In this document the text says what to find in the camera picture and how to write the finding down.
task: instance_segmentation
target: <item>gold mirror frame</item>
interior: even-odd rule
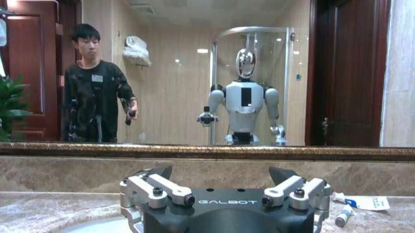
[[[415,148],[238,147],[22,142],[0,143],[0,155],[154,159],[414,162]]]

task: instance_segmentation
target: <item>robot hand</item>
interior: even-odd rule
[[[279,126],[272,126],[270,128],[271,133],[275,135],[275,143],[276,146],[286,146],[287,144],[287,139],[286,139],[286,130],[282,125]]]
[[[204,107],[204,112],[198,116],[198,122],[200,122],[204,127],[208,127],[214,121],[218,121],[218,116],[210,113],[210,107],[207,106]]]

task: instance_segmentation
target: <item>chrome robot face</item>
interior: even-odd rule
[[[236,55],[236,72],[240,78],[248,79],[255,69],[255,52],[242,49]]]

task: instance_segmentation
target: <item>white sink basin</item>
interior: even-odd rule
[[[131,233],[124,217],[107,218],[72,226],[62,233]]]

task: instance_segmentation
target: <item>person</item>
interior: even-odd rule
[[[116,142],[118,97],[139,117],[138,99],[119,67],[100,58],[100,34],[78,24],[71,36],[82,60],[66,71],[63,141]]]

